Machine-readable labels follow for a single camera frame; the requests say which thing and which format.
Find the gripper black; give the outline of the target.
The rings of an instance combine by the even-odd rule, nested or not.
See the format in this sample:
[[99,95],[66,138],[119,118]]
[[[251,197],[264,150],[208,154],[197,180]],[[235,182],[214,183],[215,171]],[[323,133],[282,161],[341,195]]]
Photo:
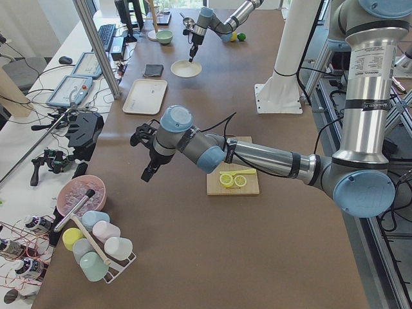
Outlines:
[[191,38],[192,47],[189,51],[189,56],[190,56],[189,62],[193,62],[193,57],[196,56],[199,46],[203,44],[204,37],[205,37],[204,33],[198,34],[198,33],[192,32],[192,38]]
[[172,155],[166,156],[158,153],[153,147],[149,150],[149,156],[150,162],[141,175],[141,179],[145,182],[149,182],[160,166],[168,164],[173,158]]

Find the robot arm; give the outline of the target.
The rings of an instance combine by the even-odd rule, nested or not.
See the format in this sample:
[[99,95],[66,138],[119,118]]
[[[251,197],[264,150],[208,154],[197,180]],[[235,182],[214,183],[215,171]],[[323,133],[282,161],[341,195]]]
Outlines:
[[207,30],[212,30],[223,42],[230,41],[235,30],[242,25],[248,16],[263,4],[263,1],[245,1],[226,21],[221,21],[212,8],[202,7],[197,21],[190,17],[183,18],[185,25],[184,35],[192,35],[191,49],[189,51],[189,62],[192,63],[200,45],[203,44]]
[[396,47],[409,31],[410,1],[342,1],[335,9],[330,36],[351,49],[342,138],[331,157],[301,155],[263,145],[202,133],[191,112],[168,107],[158,128],[140,126],[130,139],[143,143],[150,162],[149,181],[160,166],[181,152],[205,173],[222,163],[249,166],[280,178],[299,179],[325,192],[342,211],[370,218],[389,209],[396,195],[382,153]]

